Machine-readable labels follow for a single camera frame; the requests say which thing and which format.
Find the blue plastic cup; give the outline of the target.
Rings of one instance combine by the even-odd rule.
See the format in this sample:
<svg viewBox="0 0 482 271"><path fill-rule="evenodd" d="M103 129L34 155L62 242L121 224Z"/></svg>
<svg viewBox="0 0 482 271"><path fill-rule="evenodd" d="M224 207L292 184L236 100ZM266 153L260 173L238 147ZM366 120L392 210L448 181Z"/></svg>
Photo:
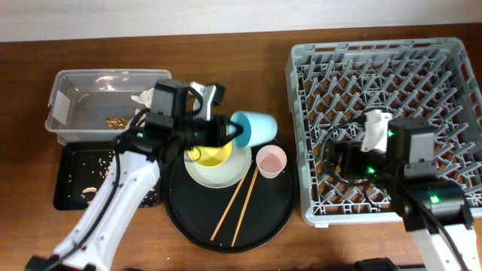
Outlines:
<svg viewBox="0 0 482 271"><path fill-rule="evenodd" d="M270 114L236 111L230 121L243 128L243 132L233 140L238 148L250 148L268 143L275 138L278 130L276 119Z"/></svg>

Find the yellow bowl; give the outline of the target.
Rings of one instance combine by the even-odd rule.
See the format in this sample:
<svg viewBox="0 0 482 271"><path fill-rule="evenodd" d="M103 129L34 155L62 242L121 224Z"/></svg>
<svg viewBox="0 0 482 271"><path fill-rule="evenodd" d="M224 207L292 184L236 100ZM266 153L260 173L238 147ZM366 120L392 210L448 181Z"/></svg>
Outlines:
<svg viewBox="0 0 482 271"><path fill-rule="evenodd" d="M231 151L231 143L219 148L195 146L191 151L188 151L188 156L198 166L209 168L220 166L224 163L230 156Z"/></svg>

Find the pink plastic cup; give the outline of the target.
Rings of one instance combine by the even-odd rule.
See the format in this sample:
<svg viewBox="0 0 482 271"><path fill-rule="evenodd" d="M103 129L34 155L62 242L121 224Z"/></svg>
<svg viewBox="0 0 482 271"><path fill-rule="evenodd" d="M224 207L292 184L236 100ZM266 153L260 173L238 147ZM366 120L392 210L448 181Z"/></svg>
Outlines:
<svg viewBox="0 0 482 271"><path fill-rule="evenodd" d="M256 155L256 164L261 175L272 179L277 177L287 164L287 155L277 145L263 146Z"/></svg>

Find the wooden chopstick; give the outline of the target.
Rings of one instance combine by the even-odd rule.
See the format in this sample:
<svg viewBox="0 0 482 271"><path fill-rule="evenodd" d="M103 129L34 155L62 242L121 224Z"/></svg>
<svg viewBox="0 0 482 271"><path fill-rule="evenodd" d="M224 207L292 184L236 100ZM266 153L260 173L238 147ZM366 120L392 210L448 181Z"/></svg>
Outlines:
<svg viewBox="0 0 482 271"><path fill-rule="evenodd" d="M252 176L252 179L251 179L251 182L250 182L250 185L249 185L248 192L246 194L246 198L245 198L244 203L243 203L242 210L241 210L240 215L239 215L239 219L238 219L236 229L235 229L235 232L234 232L234 235L233 235L233 239L232 239L232 242L231 242L231 248L233 248L236 244L236 240L237 240L237 237L239 235L239 230L242 226L243 219L244 219L245 214L246 214L246 209L248 207L248 204L249 204L249 201L250 201L250 198L251 198L251 195L252 195L252 191L253 191L253 188L255 186L256 179L258 177L258 173L259 173L259 168L258 168L258 166L256 166L255 171L254 171L253 176Z"/></svg>
<svg viewBox="0 0 482 271"><path fill-rule="evenodd" d="M227 206L226 206L226 208L225 208L225 210L224 210L224 212L223 212L223 215L221 216L220 220L218 221L218 223L217 223L217 225L216 225L216 228L214 229L214 231L213 231L213 233L212 233L212 235L211 235L211 237L210 237L210 241L214 241L215 237L217 236L218 231L219 231L220 228L221 228L221 225L224 223L224 220L225 220L228 212L230 211L230 207L233 205L234 200L236 199L236 196L237 196L237 194L239 193L239 190L240 190L240 188L242 187L243 182L244 182L244 180L246 179L246 176L248 175L249 168L248 168L248 171L246 172L246 174L244 174L244 176L243 176L243 177L241 178L241 180L238 182L238 185L236 186L236 190L234 191L232 197L230 198L230 201L229 201L229 203L227 204Z"/></svg>

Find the white tissue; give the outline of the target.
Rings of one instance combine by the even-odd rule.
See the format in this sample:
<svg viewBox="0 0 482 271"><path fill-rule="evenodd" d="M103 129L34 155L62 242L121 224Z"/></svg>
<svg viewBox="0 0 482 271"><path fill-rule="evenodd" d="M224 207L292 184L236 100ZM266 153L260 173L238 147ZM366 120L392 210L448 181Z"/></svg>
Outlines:
<svg viewBox="0 0 482 271"><path fill-rule="evenodd" d="M150 90L145 90L145 91L141 92L137 96L131 96L131 99L134 102L137 102L141 105L144 105L146 108L150 108L151 103L152 103L153 94L154 94L154 89L151 88Z"/></svg>

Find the brown gold snack wrapper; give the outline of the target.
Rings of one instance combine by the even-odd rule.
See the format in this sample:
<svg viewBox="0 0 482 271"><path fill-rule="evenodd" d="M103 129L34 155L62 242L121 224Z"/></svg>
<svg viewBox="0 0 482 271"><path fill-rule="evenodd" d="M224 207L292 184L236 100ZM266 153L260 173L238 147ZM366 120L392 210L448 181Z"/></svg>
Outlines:
<svg viewBox="0 0 482 271"><path fill-rule="evenodd" d="M113 129L126 129L131 122L131 118L125 117L108 117L106 120L107 126Z"/></svg>

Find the food scraps and shells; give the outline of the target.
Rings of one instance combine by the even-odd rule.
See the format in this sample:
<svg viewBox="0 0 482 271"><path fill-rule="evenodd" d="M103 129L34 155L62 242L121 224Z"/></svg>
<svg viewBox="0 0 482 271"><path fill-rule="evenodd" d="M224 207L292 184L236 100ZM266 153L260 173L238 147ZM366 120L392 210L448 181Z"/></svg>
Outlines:
<svg viewBox="0 0 482 271"><path fill-rule="evenodd" d="M114 151L76 151L68 174L66 204L69 209L86 209L98 194L114 161Z"/></svg>

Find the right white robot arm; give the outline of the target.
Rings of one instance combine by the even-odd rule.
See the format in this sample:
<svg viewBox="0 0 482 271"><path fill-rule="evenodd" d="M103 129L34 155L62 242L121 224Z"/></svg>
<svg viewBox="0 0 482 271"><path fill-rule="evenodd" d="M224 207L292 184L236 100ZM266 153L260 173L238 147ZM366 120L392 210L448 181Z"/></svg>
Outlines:
<svg viewBox="0 0 482 271"><path fill-rule="evenodd" d="M479 270L474 218L463 189L440 178L435 130L422 118L389 120L385 150L327 137L320 147L325 174L348 187L374 185L390 198L427 270Z"/></svg>

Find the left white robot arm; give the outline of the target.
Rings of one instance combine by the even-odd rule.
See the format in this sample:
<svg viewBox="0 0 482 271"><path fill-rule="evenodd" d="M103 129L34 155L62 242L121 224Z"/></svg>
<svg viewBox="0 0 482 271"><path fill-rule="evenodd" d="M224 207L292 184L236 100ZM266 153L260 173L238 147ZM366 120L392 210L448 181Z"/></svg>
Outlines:
<svg viewBox="0 0 482 271"><path fill-rule="evenodd" d="M225 88L160 79L151 104L114 138L114 159L100 189L69 235L49 258L32 256L27 270L108 270L133 215L165 166L194 147L217 148L243 128L227 116L212 116Z"/></svg>

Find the clear plastic waste bin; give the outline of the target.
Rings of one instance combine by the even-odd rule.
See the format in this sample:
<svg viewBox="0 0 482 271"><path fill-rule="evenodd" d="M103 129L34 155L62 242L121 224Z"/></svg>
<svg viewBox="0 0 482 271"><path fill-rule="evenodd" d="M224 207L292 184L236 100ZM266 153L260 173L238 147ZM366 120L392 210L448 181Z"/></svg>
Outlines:
<svg viewBox="0 0 482 271"><path fill-rule="evenodd" d="M132 119L145 106L131 99L170 78L165 69L71 69L56 75L45 128L60 144L109 142L120 129L109 118Z"/></svg>

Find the grey dishwasher rack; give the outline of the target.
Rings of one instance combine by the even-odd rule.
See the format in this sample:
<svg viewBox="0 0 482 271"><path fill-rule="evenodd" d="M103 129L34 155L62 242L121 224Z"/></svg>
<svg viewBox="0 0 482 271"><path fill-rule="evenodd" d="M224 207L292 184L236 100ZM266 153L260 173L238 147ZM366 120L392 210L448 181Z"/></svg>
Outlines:
<svg viewBox="0 0 482 271"><path fill-rule="evenodd" d="M299 44L285 78L307 224L398 220L384 191L337 183L321 164L325 137L361 140L363 127L352 119L372 108L431 123L441 177L462 187L471 213L480 217L481 88L458 38Z"/></svg>

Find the grey plate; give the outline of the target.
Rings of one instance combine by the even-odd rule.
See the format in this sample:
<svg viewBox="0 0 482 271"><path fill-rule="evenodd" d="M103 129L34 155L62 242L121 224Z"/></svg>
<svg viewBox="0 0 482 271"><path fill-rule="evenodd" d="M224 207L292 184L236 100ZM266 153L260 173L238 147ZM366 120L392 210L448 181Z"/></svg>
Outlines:
<svg viewBox="0 0 482 271"><path fill-rule="evenodd" d="M196 164L184 153L185 168L198 184L208 188L225 188L240 181L252 163L250 148L233 147L230 156L219 166L204 167Z"/></svg>

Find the round black serving tray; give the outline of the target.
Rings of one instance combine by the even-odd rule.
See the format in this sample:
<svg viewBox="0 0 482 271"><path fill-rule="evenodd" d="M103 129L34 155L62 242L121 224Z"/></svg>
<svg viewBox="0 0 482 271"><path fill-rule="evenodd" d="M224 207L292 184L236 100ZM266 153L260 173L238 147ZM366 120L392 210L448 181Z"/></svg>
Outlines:
<svg viewBox="0 0 482 271"><path fill-rule="evenodd" d="M214 241L210 241L210 237L236 190L236 184L225 188L204 187L189 176L184 160L178 158L163 173L166 212L177 230L201 248L221 253L241 253L257 248L283 229L296 206L298 180L291 162L289 158L275 178L258 175L233 248L231 242L255 171L254 160Z"/></svg>

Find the black rectangular tray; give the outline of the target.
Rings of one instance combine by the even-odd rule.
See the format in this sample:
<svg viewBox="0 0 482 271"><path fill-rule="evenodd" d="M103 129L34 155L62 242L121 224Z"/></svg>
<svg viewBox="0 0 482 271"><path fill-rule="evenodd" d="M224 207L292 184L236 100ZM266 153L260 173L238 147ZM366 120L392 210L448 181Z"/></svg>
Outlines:
<svg viewBox="0 0 482 271"><path fill-rule="evenodd" d="M60 211L84 210L90 204L111 168L111 142L71 142L60 157L53 206Z"/></svg>

